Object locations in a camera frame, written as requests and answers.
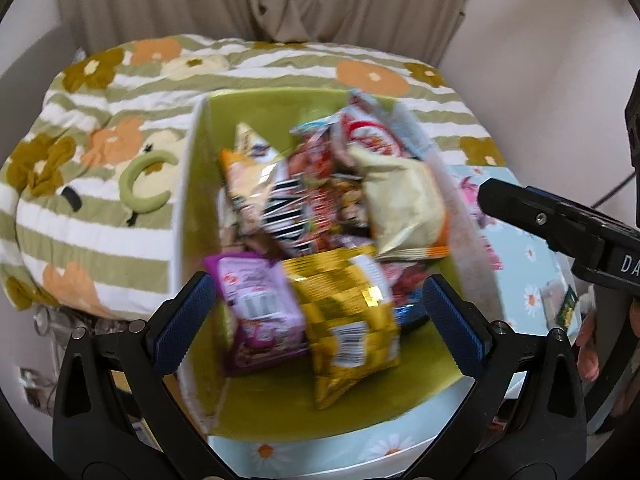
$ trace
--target screw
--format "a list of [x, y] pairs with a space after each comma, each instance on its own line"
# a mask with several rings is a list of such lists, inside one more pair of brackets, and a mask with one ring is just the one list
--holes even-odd
[[559, 328], [555, 328], [551, 332], [554, 334], [554, 337], [558, 341], [562, 341], [564, 339], [564, 331], [560, 330]]
[[86, 334], [86, 328], [84, 326], [79, 326], [71, 333], [71, 337], [72, 339], [82, 339], [84, 334]]
[[144, 319], [136, 319], [129, 323], [129, 332], [137, 334], [145, 329], [146, 323]]
[[494, 321], [493, 323], [491, 323], [491, 326], [494, 329], [494, 332], [497, 332], [500, 335], [506, 334], [507, 330], [509, 329], [509, 325], [507, 325], [503, 321]]

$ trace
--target orange-trimmed package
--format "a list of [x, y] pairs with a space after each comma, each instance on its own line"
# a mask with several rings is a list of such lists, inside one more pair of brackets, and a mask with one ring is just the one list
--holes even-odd
[[374, 253], [340, 248], [282, 263], [306, 317], [320, 409], [400, 362], [393, 295]]
[[376, 259], [447, 256], [447, 211], [430, 168], [420, 160], [377, 155], [357, 144], [348, 153], [364, 177]]

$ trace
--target finger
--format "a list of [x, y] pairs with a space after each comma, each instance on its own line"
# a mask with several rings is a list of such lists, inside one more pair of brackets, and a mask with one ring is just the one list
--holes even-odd
[[634, 378], [631, 379], [631, 382], [626, 387], [626, 390], [616, 399], [616, 403], [613, 405], [613, 409], [611, 410], [611, 416], [620, 416], [623, 413], [626, 413], [634, 400], [636, 400], [638, 392], [640, 392], [640, 374], [636, 373]]
[[593, 342], [587, 341], [580, 347], [576, 366], [578, 368], [578, 374], [583, 381], [591, 382], [598, 378], [600, 374], [600, 361]]
[[576, 346], [583, 346], [587, 341], [593, 339], [593, 333], [596, 331], [596, 311], [592, 310], [584, 318], [582, 326], [580, 327], [580, 333], [575, 339]]
[[629, 310], [629, 321], [631, 322], [631, 328], [637, 337], [640, 337], [640, 301], [633, 300], [631, 303], [631, 309]]

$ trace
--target floral blanket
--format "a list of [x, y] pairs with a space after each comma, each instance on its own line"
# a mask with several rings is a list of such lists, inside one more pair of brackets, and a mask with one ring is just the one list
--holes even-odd
[[18, 309], [66, 304], [148, 318], [168, 290], [183, 153], [204, 94], [360, 88], [399, 98], [449, 164], [503, 166], [487, 131], [431, 66], [353, 46], [126, 43], [60, 73], [0, 171], [0, 280]]

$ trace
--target beige curtain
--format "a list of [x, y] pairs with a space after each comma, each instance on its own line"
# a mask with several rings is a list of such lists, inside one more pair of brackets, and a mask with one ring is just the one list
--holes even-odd
[[211, 38], [356, 44], [437, 64], [465, 0], [60, 0], [79, 43], [195, 33]]

